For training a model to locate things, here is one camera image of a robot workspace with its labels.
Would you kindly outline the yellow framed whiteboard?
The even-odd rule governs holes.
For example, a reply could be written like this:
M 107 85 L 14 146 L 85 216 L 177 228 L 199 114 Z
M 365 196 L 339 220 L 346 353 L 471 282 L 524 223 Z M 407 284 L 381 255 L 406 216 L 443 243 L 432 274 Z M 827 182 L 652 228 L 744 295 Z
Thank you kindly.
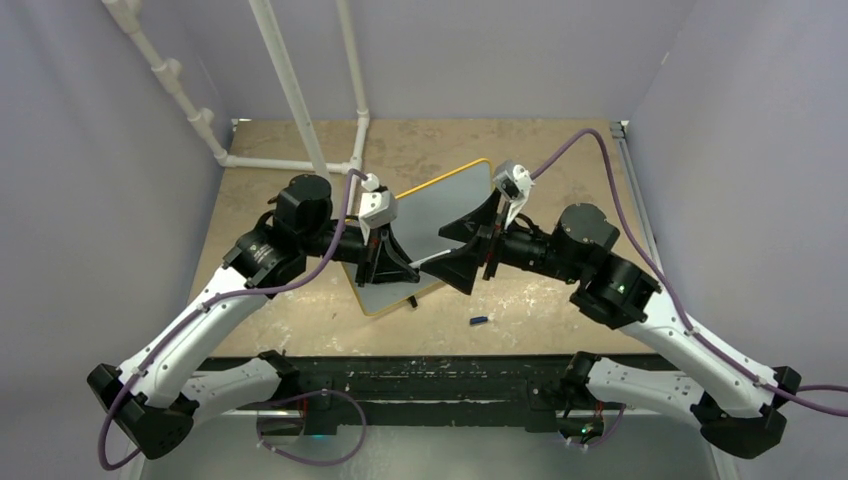
M 492 192 L 493 167 L 481 158 L 398 196 L 398 218 L 392 230 L 400 246 L 413 261 L 457 248 L 459 241 L 442 238 L 438 230 L 477 208 Z M 354 282 L 356 266 L 342 268 L 363 314 L 377 316 L 408 303 L 443 285 L 437 278 L 423 274 L 417 283 L 365 285 Z

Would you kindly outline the whiteboard marker pen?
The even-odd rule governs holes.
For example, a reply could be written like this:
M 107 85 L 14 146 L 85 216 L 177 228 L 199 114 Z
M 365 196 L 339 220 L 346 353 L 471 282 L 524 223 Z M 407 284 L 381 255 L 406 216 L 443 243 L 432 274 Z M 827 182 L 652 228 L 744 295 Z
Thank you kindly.
M 421 258 L 421 259 L 419 259 L 419 260 L 412 261 L 412 262 L 409 264 L 409 266 L 410 266 L 411 268 L 413 268 L 413 269 L 419 269 L 419 268 L 420 268 L 420 267 L 421 267 L 424 263 L 426 263 L 426 262 L 428 262 L 428 261 L 431 261 L 431 260 L 435 260 L 435 259 L 438 259 L 438 258 L 444 257 L 444 256 L 446 256 L 446 255 L 448 255 L 448 254 L 450 254 L 450 253 L 453 253 L 454 251 L 455 251 L 455 248 L 442 250 L 442 251 L 440 251 L 440 252 L 437 252 L 437 253 L 434 253 L 434 254 L 428 255 L 428 256 L 426 256 L 426 257 L 424 257 L 424 258 Z

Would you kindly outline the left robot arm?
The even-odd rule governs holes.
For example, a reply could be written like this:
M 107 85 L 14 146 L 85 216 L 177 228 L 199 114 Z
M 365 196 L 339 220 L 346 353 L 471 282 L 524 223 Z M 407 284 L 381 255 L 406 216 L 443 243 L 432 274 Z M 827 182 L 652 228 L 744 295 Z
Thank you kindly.
M 391 224 L 397 201 L 373 174 L 351 170 L 345 188 L 362 186 L 353 219 L 333 216 L 332 187 L 318 175 L 296 176 L 255 226 L 224 256 L 201 293 L 154 340 L 117 366 L 101 364 L 87 382 L 137 454 L 161 458 L 196 425 L 252 404 L 284 409 L 305 393 L 299 370 L 282 353 L 267 351 L 229 370 L 197 370 L 245 319 L 275 296 L 307 285 L 321 266 L 353 263 L 358 285 L 415 283 L 419 273 Z

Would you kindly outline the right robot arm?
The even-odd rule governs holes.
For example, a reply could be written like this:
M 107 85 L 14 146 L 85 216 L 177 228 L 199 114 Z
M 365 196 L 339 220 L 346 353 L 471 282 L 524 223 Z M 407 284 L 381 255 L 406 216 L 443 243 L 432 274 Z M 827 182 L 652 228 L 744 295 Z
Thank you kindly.
M 716 448 L 753 459 L 778 445 L 787 420 L 780 409 L 801 377 L 792 368 L 753 361 L 674 309 L 671 296 L 638 265 L 615 254 L 618 229 L 589 203 L 567 206 L 551 232 L 506 222 L 500 197 L 443 226 L 460 247 L 421 270 L 470 294 L 477 277 L 499 265 L 574 286 L 570 300 L 590 320 L 634 338 L 669 361 L 665 372 L 577 353 L 548 395 L 568 408 L 632 405 L 696 427 Z

